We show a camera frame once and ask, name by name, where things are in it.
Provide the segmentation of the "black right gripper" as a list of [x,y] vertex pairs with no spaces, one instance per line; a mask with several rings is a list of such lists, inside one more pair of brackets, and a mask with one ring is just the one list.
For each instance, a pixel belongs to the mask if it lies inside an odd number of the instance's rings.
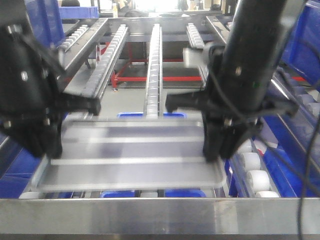
[[288,99],[267,95],[253,112],[241,112],[227,97],[218,80],[224,46],[213,45],[207,52],[208,77],[204,91],[167,94],[165,107],[172,113],[179,108],[203,110],[203,154],[207,162],[230,158],[247,139],[257,137],[263,127],[261,117],[294,116],[298,105]]

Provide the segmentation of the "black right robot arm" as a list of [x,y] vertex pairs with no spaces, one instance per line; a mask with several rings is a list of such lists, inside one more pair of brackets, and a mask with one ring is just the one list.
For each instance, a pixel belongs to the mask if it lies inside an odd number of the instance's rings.
[[203,90],[169,94],[168,112],[179,108],[202,113],[203,154],[208,162],[230,158],[262,129],[260,118],[293,116],[298,105],[268,95],[303,0],[241,0],[225,45],[205,50],[208,77]]

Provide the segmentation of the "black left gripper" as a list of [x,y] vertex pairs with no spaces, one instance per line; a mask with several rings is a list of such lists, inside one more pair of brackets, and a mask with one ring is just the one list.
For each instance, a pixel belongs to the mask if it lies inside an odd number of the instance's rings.
[[29,24],[0,27],[0,131],[35,157],[61,155],[62,111],[101,111],[98,98],[60,93],[63,73],[56,50],[39,43]]

